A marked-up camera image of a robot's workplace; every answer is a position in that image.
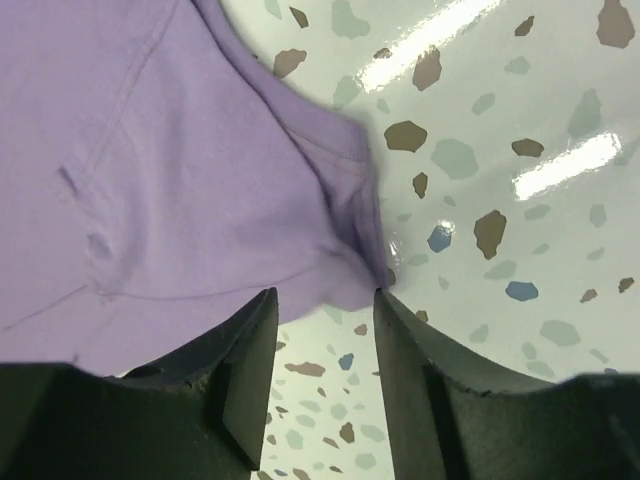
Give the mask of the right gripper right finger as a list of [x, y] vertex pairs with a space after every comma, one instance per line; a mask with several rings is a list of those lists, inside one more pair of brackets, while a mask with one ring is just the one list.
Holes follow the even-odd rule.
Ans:
[[552, 383], [475, 353], [387, 291], [373, 315], [397, 478], [638, 477], [637, 374]]

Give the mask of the lavender t shirt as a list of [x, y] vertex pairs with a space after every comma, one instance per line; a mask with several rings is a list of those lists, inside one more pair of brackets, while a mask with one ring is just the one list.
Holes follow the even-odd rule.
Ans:
[[1, 5], [1, 358], [119, 374], [261, 290], [282, 321], [389, 282], [364, 129], [216, 1]]

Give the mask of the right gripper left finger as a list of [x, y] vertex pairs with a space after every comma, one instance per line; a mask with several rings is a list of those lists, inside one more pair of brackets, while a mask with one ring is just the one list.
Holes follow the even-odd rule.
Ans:
[[1, 367], [5, 479], [247, 479], [260, 467], [275, 289], [121, 378], [64, 363]]

